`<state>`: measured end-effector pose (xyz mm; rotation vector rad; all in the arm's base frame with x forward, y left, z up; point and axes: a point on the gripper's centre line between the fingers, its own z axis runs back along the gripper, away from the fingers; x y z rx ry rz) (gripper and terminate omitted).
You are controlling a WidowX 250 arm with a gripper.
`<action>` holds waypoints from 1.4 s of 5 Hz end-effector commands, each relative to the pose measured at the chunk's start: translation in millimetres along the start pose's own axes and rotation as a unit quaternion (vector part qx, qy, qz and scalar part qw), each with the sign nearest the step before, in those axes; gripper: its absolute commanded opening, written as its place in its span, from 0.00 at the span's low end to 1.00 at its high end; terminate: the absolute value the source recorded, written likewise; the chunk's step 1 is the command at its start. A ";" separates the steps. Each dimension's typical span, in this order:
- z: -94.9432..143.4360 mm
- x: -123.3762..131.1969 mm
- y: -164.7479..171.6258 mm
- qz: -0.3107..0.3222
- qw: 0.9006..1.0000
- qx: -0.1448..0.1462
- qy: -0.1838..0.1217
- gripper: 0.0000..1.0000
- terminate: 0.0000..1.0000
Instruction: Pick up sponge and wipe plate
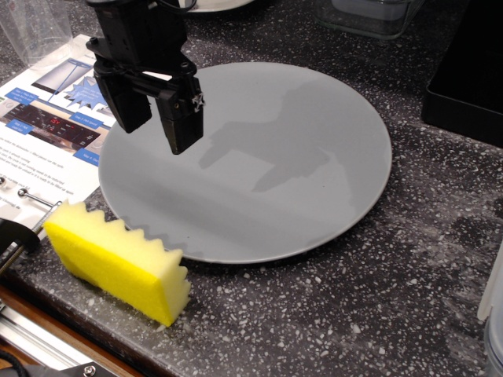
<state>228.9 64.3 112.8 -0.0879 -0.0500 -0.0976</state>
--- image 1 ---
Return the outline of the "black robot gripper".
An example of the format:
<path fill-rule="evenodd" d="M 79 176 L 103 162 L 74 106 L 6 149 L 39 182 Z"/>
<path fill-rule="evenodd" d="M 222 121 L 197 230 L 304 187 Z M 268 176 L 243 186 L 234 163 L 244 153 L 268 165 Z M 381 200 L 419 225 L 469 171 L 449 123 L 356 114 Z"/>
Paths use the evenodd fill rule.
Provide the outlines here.
<path fill-rule="evenodd" d="M 116 122 L 128 134 L 152 117 L 156 97 L 164 134 L 174 155 L 204 135 L 196 97 L 196 65 L 182 53 L 182 17 L 194 6 L 178 1 L 88 1 L 102 36 L 87 47 L 96 56 L 94 77 Z"/>

